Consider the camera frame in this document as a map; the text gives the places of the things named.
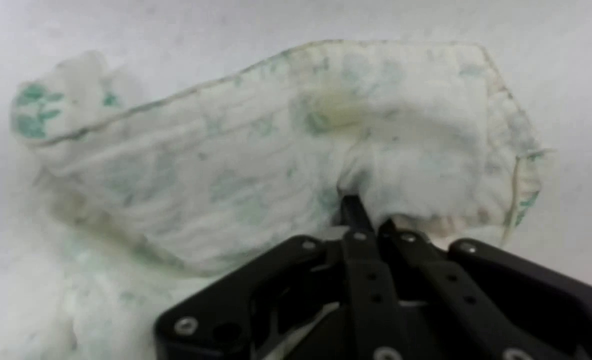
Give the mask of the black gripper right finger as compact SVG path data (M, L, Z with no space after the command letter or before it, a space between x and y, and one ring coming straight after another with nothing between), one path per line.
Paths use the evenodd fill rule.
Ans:
M592 285L475 238L440 249L394 219L378 228L399 293L447 329L456 358L592 360Z

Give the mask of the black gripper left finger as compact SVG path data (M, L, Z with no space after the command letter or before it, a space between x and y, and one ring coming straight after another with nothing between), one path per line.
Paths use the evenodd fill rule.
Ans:
M332 240L295 235L182 300L155 323L156 360L404 360L404 325L362 201L340 201Z

